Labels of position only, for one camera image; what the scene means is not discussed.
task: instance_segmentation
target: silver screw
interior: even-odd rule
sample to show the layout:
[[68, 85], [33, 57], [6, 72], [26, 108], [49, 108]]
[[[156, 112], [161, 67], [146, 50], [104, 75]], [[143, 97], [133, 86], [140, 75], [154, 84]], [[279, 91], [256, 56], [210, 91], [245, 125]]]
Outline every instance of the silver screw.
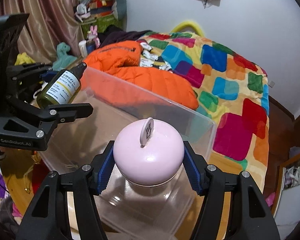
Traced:
[[85, 165], [82, 166], [82, 169], [83, 169], [84, 171], [88, 171], [88, 170], [91, 169], [91, 166], [90, 166], [89, 164], [85, 164]]
[[36, 136], [37, 136], [38, 138], [43, 137], [43, 136], [44, 136], [44, 131], [42, 131], [42, 130], [37, 131]]
[[250, 177], [250, 173], [247, 172], [247, 171], [243, 171], [241, 174], [242, 174], [242, 176], [244, 176], [245, 178]]
[[56, 171], [50, 171], [49, 172], [49, 177], [53, 178], [54, 176], [56, 176], [57, 172]]
[[50, 114], [51, 114], [51, 115], [55, 115], [56, 113], [57, 113], [56, 110], [54, 110], [54, 109], [50, 110]]
[[217, 168], [216, 168], [214, 165], [212, 165], [212, 164], [209, 164], [207, 168], [208, 168], [209, 171], [215, 171], [215, 170], [217, 169]]

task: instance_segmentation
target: pink bunny toy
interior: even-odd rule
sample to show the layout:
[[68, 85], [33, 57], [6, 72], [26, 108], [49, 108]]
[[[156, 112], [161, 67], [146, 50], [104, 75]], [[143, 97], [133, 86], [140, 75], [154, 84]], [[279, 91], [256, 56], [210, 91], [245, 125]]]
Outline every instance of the pink bunny toy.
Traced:
[[90, 31], [93, 36], [92, 40], [94, 40], [94, 42], [96, 43], [96, 48], [99, 48], [100, 47], [100, 39], [98, 38], [98, 26], [97, 25], [95, 25], [94, 27], [91, 26]]

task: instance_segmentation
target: black bottle cap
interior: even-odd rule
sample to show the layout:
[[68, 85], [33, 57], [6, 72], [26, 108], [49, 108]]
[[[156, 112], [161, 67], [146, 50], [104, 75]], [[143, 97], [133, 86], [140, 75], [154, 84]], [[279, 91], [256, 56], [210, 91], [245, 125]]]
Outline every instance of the black bottle cap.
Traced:
[[83, 72], [86, 70], [87, 64], [84, 62], [81, 62], [79, 65], [73, 67], [69, 71], [77, 77], [77, 79], [81, 79], [83, 76]]

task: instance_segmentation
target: lid handle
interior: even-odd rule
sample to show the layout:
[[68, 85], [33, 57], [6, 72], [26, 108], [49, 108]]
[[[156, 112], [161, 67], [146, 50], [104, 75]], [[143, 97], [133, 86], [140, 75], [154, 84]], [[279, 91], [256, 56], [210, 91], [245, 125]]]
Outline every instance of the lid handle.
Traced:
[[154, 121], [152, 117], [149, 117], [142, 129], [141, 129], [141, 133], [140, 133], [140, 144], [142, 146], [146, 146], [147, 142], [149, 141], [152, 133], [153, 133], [153, 127], [154, 127]]

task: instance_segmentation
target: orange puffer jacket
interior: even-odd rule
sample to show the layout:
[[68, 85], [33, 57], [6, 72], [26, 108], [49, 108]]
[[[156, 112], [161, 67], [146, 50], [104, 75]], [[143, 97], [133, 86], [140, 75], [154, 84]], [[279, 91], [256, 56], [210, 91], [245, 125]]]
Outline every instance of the orange puffer jacket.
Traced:
[[196, 110], [198, 101], [190, 83], [183, 77], [168, 71], [154, 67], [139, 67], [141, 49], [142, 47], [136, 41], [110, 44], [90, 53], [85, 63], [89, 67], [124, 79]]

